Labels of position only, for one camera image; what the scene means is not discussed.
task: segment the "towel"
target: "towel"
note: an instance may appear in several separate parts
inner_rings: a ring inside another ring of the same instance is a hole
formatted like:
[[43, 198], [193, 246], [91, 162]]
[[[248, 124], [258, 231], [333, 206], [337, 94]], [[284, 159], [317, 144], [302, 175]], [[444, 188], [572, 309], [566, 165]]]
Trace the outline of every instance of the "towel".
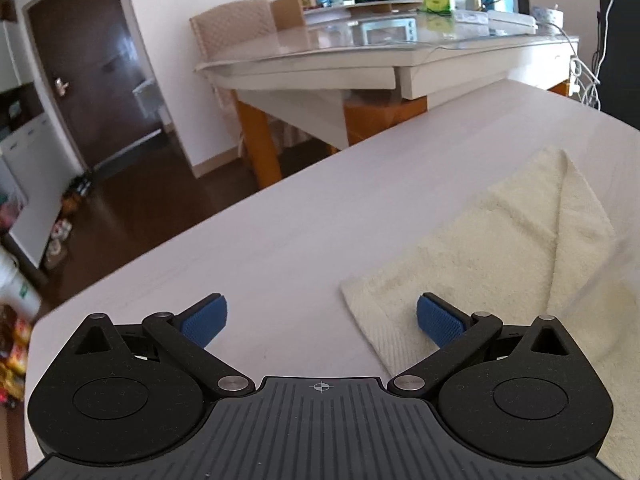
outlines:
[[630, 479], [640, 475], [640, 330], [635, 295], [622, 280], [629, 253], [567, 154], [546, 148], [450, 225], [341, 288], [391, 376], [437, 350], [416, 321], [424, 292], [506, 324], [558, 317], [614, 403], [598, 457]]

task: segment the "brown door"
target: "brown door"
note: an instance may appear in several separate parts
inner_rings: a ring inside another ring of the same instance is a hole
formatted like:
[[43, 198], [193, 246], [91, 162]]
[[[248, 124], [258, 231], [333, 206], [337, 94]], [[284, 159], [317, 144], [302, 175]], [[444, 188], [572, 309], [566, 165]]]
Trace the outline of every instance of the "brown door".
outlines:
[[29, 18], [58, 107], [90, 168], [161, 126], [132, 94], [144, 76], [120, 0], [42, 0]]

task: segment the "gray ribbed surface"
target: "gray ribbed surface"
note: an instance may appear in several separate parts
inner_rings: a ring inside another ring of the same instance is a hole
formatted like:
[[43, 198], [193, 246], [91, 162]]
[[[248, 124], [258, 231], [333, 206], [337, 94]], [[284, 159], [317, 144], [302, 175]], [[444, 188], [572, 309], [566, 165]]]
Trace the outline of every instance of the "gray ribbed surface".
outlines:
[[182, 447], [116, 468], [51, 458], [30, 480], [608, 480], [592, 459], [556, 468], [505, 465], [454, 441], [421, 400], [374, 379], [269, 378], [243, 399], [221, 400]]

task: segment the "blue gripper pad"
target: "blue gripper pad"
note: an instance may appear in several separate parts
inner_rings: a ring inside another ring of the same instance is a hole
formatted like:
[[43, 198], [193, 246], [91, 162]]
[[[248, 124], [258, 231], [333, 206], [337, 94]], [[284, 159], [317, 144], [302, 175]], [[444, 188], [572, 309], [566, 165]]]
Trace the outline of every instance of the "blue gripper pad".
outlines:
[[212, 294], [185, 312], [188, 317], [176, 327], [200, 348], [207, 346], [226, 325], [226, 299]]
[[417, 307], [418, 326], [439, 348], [465, 331], [465, 324], [429, 298], [421, 296]]

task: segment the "white bucket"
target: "white bucket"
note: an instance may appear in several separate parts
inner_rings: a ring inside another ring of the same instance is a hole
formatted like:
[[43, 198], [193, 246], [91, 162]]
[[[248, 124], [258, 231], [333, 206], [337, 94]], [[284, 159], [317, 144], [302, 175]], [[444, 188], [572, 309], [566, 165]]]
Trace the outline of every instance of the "white bucket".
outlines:
[[42, 298], [29, 281], [16, 272], [11, 280], [0, 287], [0, 303], [9, 305], [21, 318], [31, 322], [40, 310]]
[[0, 246], [0, 303], [9, 305], [21, 318], [31, 322], [42, 298], [20, 273], [18, 260]]

